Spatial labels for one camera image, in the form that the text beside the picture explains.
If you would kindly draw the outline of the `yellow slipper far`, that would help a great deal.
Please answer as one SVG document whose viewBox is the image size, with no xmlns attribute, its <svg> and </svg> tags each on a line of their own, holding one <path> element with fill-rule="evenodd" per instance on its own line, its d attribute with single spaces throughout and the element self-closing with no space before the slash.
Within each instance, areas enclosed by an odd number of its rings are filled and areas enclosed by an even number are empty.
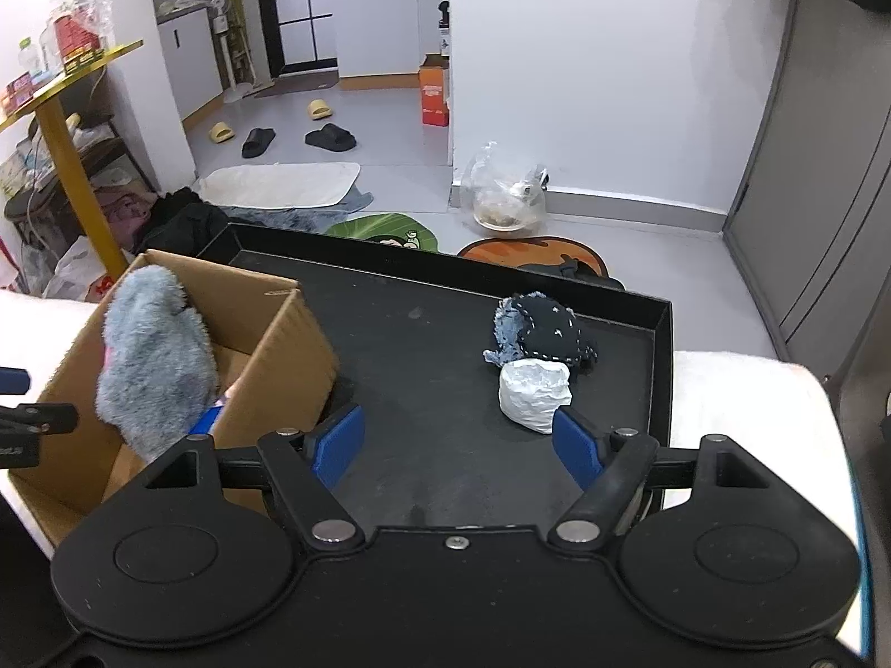
<svg viewBox="0 0 891 668">
<path fill-rule="evenodd" d="M 307 107 L 308 116 L 311 117 L 313 121 L 322 121 L 322 119 L 326 119 L 327 117 L 332 116 L 332 109 L 329 104 L 322 98 L 316 98 L 312 100 Z"/>
</svg>

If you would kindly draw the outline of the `black dotted fabric toy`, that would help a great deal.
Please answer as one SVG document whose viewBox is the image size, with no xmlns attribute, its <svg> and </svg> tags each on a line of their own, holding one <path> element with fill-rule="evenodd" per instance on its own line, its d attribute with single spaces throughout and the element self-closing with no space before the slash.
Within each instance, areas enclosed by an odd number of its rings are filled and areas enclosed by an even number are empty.
<svg viewBox="0 0 891 668">
<path fill-rule="evenodd" d="M 521 317 L 518 345 L 530 359 L 557 362 L 569 370 L 598 359 L 596 345 L 583 332 L 577 315 L 542 293 L 526 294 L 513 300 Z"/>
</svg>

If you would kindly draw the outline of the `grey plush toy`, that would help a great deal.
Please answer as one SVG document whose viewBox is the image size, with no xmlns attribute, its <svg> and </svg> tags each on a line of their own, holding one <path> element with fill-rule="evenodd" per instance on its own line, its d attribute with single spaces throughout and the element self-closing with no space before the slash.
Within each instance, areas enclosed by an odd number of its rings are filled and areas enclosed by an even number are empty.
<svg viewBox="0 0 891 668">
<path fill-rule="evenodd" d="M 151 463 L 186 438 L 218 395 L 210 333 L 175 273 L 151 264 L 118 283 L 102 340 L 95 413 Z"/>
</svg>

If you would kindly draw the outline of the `black clothes pile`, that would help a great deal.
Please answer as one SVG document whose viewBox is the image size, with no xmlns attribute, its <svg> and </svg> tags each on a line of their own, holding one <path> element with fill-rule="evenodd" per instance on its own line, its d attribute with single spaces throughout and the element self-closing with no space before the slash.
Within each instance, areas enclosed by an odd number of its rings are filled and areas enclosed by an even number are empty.
<svg viewBox="0 0 891 668">
<path fill-rule="evenodd" d="M 134 237 L 134 251 L 149 249 L 197 257 L 228 225 L 227 215 L 183 187 L 154 202 L 148 220 Z"/>
</svg>

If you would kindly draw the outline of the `grey door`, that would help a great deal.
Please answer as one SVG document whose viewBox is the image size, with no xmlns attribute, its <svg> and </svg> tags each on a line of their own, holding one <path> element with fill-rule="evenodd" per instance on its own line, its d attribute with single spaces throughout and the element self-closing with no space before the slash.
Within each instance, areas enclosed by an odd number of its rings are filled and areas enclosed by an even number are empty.
<svg viewBox="0 0 891 668">
<path fill-rule="evenodd" d="M 889 272 L 889 18 L 793 3 L 725 242 L 776 354 L 830 379 Z"/>
</svg>

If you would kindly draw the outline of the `black shallow tray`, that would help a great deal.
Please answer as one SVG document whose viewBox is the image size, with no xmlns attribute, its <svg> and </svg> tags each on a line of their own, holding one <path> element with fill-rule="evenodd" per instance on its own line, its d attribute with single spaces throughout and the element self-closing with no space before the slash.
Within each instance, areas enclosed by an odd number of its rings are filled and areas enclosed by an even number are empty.
<svg viewBox="0 0 891 668">
<path fill-rule="evenodd" d="M 482 262 L 231 225 L 204 258 L 293 279 L 340 360 L 334 401 L 363 407 L 363 449 L 335 495 L 364 528 L 550 526 L 579 497 L 551 442 L 511 423 L 486 362 L 500 298 L 539 293 L 595 344 L 572 404 L 603 428 L 670 431 L 668 302 Z"/>
</svg>

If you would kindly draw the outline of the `brown cardboard box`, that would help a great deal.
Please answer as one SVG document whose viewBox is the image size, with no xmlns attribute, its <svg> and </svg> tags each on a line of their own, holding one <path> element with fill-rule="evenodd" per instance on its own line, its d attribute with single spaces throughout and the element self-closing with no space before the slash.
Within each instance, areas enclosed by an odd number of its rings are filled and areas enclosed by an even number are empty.
<svg viewBox="0 0 891 668">
<path fill-rule="evenodd" d="M 299 283 L 159 250 L 133 264 L 169 268 L 207 326 L 219 383 L 229 392 L 210 430 L 214 442 L 222 448 L 251 446 L 269 431 L 306 433 L 316 427 L 338 360 Z M 86 318 L 78 326 L 60 321 L 62 300 L 44 306 L 51 314 L 51 341 L 38 351 L 44 363 L 32 371 L 32 396 L 74 404 L 79 425 L 70 434 L 42 439 L 40 464 L 9 470 L 2 493 L 41 551 L 53 553 L 145 463 L 95 413 L 97 380 L 106 362 L 107 306 L 83 306 Z"/>
</svg>

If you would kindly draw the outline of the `white soft ball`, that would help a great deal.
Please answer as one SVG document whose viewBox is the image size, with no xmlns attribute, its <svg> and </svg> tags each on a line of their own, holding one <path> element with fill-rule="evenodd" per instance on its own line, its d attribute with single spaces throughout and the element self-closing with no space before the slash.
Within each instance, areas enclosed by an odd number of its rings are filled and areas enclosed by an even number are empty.
<svg viewBox="0 0 891 668">
<path fill-rule="evenodd" d="M 572 402 L 568 366 L 518 359 L 500 370 L 498 405 L 509 421 L 537 434 L 553 433 L 553 418 Z"/>
</svg>

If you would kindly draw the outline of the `yellow slipper near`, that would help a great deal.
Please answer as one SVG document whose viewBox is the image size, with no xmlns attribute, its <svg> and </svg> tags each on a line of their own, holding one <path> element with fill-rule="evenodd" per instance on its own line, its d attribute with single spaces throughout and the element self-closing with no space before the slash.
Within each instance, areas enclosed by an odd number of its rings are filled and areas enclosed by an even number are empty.
<svg viewBox="0 0 891 668">
<path fill-rule="evenodd" d="M 219 121 L 210 128 L 208 132 L 208 138 L 213 143 L 225 143 L 228 140 L 231 140 L 234 137 L 233 128 L 229 127 L 225 122 Z"/>
</svg>

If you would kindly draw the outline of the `white red shopping bag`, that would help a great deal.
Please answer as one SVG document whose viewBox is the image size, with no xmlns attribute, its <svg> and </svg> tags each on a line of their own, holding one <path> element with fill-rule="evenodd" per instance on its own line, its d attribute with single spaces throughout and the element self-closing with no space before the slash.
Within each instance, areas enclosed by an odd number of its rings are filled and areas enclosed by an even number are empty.
<svg viewBox="0 0 891 668">
<path fill-rule="evenodd" d="M 81 235 L 57 262 L 42 297 L 98 303 L 113 283 L 115 281 L 107 274 L 94 246 Z"/>
</svg>

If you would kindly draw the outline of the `blue tissue pack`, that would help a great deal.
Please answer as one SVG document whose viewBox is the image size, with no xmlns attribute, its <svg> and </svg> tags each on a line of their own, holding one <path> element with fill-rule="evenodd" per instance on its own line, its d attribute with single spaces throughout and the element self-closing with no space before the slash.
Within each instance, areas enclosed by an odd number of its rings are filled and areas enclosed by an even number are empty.
<svg viewBox="0 0 891 668">
<path fill-rule="evenodd" d="M 204 413 L 202 413 L 201 417 L 189 431 L 189 434 L 191 436 L 202 436 L 202 434 L 210 434 L 213 431 L 214 424 L 216 424 L 219 416 L 221 416 L 223 409 L 227 407 L 228 401 L 229 395 L 227 394 L 227 392 L 223 392 L 223 394 L 219 396 L 218 400 L 213 402 L 213 404 L 208 407 L 208 409 Z"/>
</svg>

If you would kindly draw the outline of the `green leaf cartoon rug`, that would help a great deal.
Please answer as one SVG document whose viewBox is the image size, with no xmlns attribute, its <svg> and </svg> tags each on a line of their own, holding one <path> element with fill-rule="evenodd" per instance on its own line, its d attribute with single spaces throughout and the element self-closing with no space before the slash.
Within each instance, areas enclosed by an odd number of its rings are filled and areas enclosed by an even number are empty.
<svg viewBox="0 0 891 668">
<path fill-rule="evenodd" d="M 332 225 L 326 235 L 360 242 L 391 244 L 413 251 L 436 252 L 437 236 L 412 217 L 400 213 L 363 215 Z"/>
</svg>

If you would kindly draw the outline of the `orange cardboard box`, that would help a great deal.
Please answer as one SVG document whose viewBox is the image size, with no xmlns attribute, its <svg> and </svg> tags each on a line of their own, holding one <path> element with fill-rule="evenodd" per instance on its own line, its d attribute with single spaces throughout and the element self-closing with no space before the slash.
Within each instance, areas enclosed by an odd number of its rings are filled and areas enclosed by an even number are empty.
<svg viewBox="0 0 891 668">
<path fill-rule="evenodd" d="M 422 123 L 432 127 L 447 127 L 448 57 L 427 55 L 418 70 L 418 87 L 422 100 Z"/>
</svg>

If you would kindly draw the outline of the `white floor mat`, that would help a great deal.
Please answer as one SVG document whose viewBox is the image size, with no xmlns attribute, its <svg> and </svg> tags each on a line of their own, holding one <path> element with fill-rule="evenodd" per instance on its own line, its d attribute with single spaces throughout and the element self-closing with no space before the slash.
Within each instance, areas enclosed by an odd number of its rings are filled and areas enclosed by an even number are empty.
<svg viewBox="0 0 891 668">
<path fill-rule="evenodd" d="M 358 163 L 245 164 L 218 169 L 198 193 L 217 207 L 251 210 L 332 207 L 358 179 Z"/>
</svg>

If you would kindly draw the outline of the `blue denim fabric toy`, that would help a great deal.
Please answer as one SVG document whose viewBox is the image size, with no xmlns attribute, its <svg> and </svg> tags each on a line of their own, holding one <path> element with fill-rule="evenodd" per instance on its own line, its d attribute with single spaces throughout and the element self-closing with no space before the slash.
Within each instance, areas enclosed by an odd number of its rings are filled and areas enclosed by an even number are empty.
<svg viewBox="0 0 891 668">
<path fill-rule="evenodd" d="M 522 348 L 520 336 L 526 326 L 526 317 L 518 308 L 516 298 L 501 298 L 492 319 L 492 334 L 496 346 L 483 352 L 483 360 L 489 365 L 503 368 L 515 360 L 524 359 L 526 353 Z"/>
</svg>

